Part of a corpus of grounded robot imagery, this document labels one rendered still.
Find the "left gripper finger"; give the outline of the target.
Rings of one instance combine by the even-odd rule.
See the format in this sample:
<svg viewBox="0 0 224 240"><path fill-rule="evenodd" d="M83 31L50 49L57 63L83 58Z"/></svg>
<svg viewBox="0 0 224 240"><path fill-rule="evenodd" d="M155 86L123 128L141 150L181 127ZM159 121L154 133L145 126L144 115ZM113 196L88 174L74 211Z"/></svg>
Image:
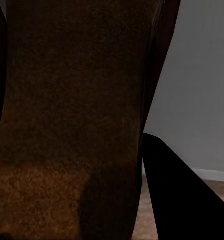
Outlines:
<svg viewBox="0 0 224 240"><path fill-rule="evenodd" d="M157 136L142 158L159 240L224 240L224 201Z"/></svg>

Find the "sandal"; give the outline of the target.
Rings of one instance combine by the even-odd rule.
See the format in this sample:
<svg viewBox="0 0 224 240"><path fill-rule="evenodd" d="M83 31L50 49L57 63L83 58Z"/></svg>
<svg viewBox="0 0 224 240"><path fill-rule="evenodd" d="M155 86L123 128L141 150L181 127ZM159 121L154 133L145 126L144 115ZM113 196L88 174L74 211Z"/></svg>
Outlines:
<svg viewBox="0 0 224 240"><path fill-rule="evenodd" d="M181 0L5 3L0 240L132 240Z"/></svg>

